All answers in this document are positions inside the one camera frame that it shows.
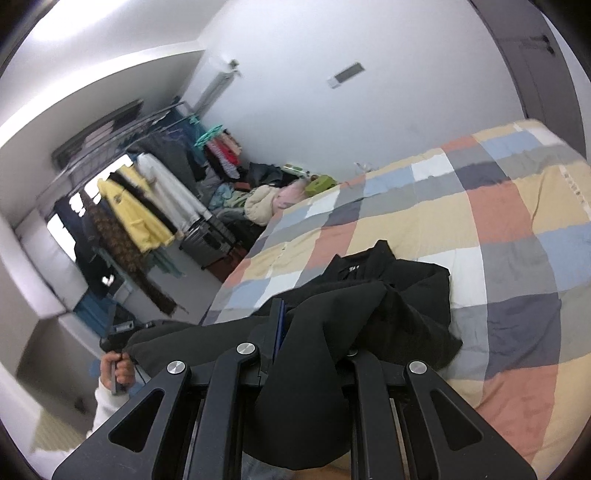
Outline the white sleeve forearm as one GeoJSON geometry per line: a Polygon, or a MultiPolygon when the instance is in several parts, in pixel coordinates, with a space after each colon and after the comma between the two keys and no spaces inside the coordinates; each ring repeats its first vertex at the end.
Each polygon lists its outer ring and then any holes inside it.
{"type": "Polygon", "coordinates": [[[102,424],[107,421],[119,408],[121,408],[130,398],[128,393],[113,395],[111,390],[106,388],[101,382],[94,392],[96,400],[96,412],[92,422],[91,429],[86,437],[94,433],[102,424]]]}

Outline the person's left hand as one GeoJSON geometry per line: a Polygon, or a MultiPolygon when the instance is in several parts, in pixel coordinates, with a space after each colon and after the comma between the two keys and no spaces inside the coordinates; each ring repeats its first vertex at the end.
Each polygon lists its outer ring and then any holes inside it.
{"type": "Polygon", "coordinates": [[[126,353],[110,351],[104,353],[100,361],[100,383],[111,390],[113,384],[130,388],[135,383],[134,365],[126,353]]]}

